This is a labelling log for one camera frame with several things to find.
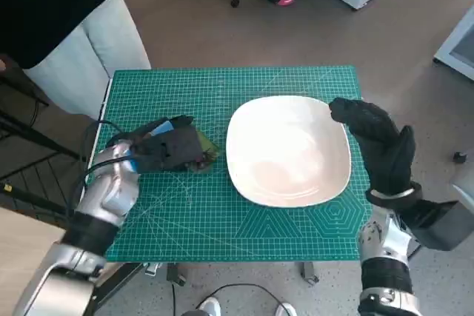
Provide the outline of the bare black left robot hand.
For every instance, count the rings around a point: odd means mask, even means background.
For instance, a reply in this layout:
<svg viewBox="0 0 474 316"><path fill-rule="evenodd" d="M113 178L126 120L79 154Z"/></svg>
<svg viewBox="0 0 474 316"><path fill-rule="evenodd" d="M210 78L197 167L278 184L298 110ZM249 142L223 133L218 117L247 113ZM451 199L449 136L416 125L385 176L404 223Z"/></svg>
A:
<svg viewBox="0 0 474 316"><path fill-rule="evenodd" d="M189 115L179 115L172 118L163 117L159 120L151 121L131 132L131 141L140 142L149 137L153 137L164 132L169 132L179 127L192 124L194 117Z"/></svg>

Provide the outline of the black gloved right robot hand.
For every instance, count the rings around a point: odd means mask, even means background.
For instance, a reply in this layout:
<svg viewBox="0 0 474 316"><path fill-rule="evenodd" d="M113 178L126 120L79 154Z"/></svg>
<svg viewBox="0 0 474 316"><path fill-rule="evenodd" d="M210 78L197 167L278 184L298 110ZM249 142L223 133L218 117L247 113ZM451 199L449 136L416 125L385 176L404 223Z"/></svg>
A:
<svg viewBox="0 0 474 316"><path fill-rule="evenodd" d="M365 101L335 98L329 108L332 119L345 124L358 142L371 189L394 196L411 188L412 127L398 129L387 112Z"/></svg>

